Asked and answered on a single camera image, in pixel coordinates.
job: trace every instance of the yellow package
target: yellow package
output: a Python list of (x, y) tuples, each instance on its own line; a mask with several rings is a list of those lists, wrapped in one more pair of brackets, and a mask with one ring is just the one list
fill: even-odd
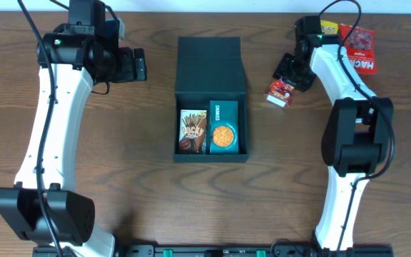
[(331, 21), (321, 21), (321, 31), (324, 34), (336, 34), (339, 31), (339, 25)]

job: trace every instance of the black box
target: black box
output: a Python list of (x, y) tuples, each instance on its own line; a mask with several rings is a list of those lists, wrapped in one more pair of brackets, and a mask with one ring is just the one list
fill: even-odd
[[(210, 154), (210, 100), (237, 101), (239, 154)], [(179, 154), (182, 109), (207, 110), (206, 154)], [(175, 162), (246, 162), (248, 159), (247, 88), (240, 38), (180, 37), (176, 77)]]

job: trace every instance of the robotic arm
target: robotic arm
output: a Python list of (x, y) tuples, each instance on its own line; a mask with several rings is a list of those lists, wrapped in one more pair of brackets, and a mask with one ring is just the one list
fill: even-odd
[[(106, 21), (105, 8), (98, 0), (71, 0), (68, 23), (43, 38), (52, 63), (56, 98), (43, 153), (41, 190), (65, 256), (294, 257), (329, 256), (330, 252), (338, 251), (354, 256), (392, 256), (391, 248), (356, 248), (352, 242), (352, 227), (368, 180), (356, 182), (373, 173), (376, 165), (385, 159), (388, 132), (382, 121), (382, 111), (390, 117), (392, 104), (389, 99), (376, 98), (364, 85), (343, 49), (345, 68), (360, 89), (381, 108), (373, 108), (356, 90), (338, 61), (340, 39), (322, 35), (319, 16), (306, 16), (296, 21), (295, 55), (286, 54), (274, 73), (275, 78), (282, 78), (301, 91), (308, 90), (318, 76), (333, 103), (322, 140), (323, 160), (329, 171), (328, 192), (313, 245), (287, 243), (270, 248), (120, 246), (113, 235), (95, 224), (93, 201), (74, 193), (78, 132), (93, 86), (100, 82), (146, 80), (143, 49), (132, 51), (118, 47), (124, 25), (116, 17)], [(55, 256), (57, 251), (50, 246), (51, 232), (36, 193), (36, 159), (51, 94), (47, 62), (39, 47), (41, 86), (31, 140), (14, 187), (0, 188), (0, 214), (20, 239), (40, 245), (34, 249), (33, 256)], [(368, 125), (369, 131), (356, 133), (356, 123)]]

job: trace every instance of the open box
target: open box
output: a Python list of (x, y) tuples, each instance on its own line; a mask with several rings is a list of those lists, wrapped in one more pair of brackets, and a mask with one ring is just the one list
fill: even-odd
[[(240, 38), (180, 37), (176, 77), (176, 162), (245, 162), (248, 159), (247, 89)], [(210, 154), (210, 101), (238, 102), (238, 154)], [(207, 110), (205, 154), (179, 154), (182, 109)]]

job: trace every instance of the wooden table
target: wooden table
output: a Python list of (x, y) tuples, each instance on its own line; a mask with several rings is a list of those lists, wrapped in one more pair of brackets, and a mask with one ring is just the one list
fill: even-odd
[[(41, 34), (65, 12), (32, 14)], [(118, 13), (124, 46), (146, 51), (148, 81), (92, 94), (78, 141), (77, 191), (94, 200), (96, 221), (125, 241), (262, 243), (309, 241), (323, 211), (328, 173), (320, 140), (331, 110), (317, 80), (289, 109), (265, 101), (271, 75), (293, 52), (302, 14)], [(354, 14), (326, 14), (351, 24)], [(374, 29), (378, 74), (362, 76), (395, 105), (390, 170), (366, 188), (355, 243), (391, 243), (411, 256), (411, 15), (362, 17)], [(178, 36), (240, 36), (248, 77), (250, 158), (245, 164), (172, 162)], [(36, 40), (20, 12), (0, 12), (0, 186), (11, 186), (36, 112)], [(0, 256), (27, 256), (0, 216)]]

